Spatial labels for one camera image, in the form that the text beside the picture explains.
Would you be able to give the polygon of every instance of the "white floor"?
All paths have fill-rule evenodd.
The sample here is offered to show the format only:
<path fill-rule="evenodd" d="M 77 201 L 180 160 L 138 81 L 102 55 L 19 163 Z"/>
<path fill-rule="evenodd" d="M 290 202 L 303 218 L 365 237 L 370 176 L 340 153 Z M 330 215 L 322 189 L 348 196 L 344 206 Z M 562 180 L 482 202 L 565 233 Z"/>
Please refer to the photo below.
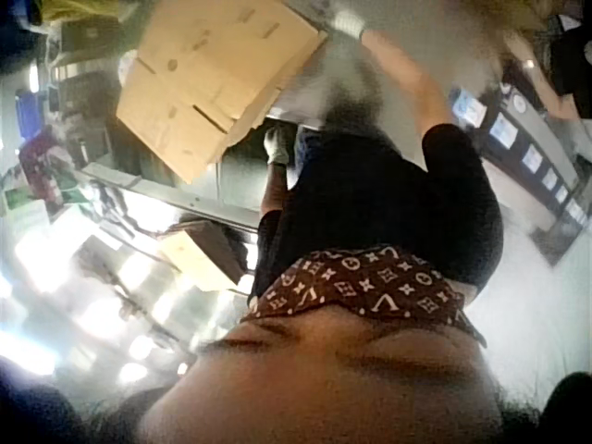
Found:
<path fill-rule="evenodd" d="M 587 233 L 550 268 L 524 230 L 506 223 L 499 269 L 467 314 L 511 397 L 542 407 L 564 376 L 591 371 L 591 252 Z"/>

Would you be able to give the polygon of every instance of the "white glove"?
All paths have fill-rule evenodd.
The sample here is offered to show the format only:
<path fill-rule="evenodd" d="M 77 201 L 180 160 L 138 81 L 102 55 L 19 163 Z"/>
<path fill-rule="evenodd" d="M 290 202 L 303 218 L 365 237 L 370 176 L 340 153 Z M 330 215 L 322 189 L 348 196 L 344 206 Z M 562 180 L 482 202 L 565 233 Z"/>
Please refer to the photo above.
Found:
<path fill-rule="evenodd" d="M 265 134 L 264 147 L 267 151 L 267 164 L 286 166 L 290 161 L 288 155 L 288 140 L 280 127 L 268 129 Z"/>
<path fill-rule="evenodd" d="M 339 4 L 334 4 L 333 7 L 334 16 L 330 22 L 330 26 L 337 31 L 350 35 L 356 40 L 360 40 L 366 28 L 365 20 L 355 12 Z"/>

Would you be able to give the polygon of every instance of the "sleeve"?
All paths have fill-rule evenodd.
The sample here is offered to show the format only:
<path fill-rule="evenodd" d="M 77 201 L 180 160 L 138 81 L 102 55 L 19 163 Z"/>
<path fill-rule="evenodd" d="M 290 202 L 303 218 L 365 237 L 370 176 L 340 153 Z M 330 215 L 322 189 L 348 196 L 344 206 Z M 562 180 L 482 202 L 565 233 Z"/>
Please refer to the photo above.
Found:
<path fill-rule="evenodd" d="M 249 296 L 249 302 L 253 296 L 261 296 L 265 290 L 273 283 L 270 282 L 271 265 L 273 258 L 271 257 L 271 245 L 276 232 L 278 231 L 279 219 L 281 218 L 281 211 L 270 211 L 261 219 L 257 234 L 257 250 L 259 257 L 257 259 L 257 267 L 255 268 L 255 279 L 253 283 L 253 290 Z"/>
<path fill-rule="evenodd" d="M 438 266 L 447 277 L 483 289 L 503 249 L 500 205 L 469 137 L 453 125 L 438 125 L 423 149 L 434 193 Z"/>

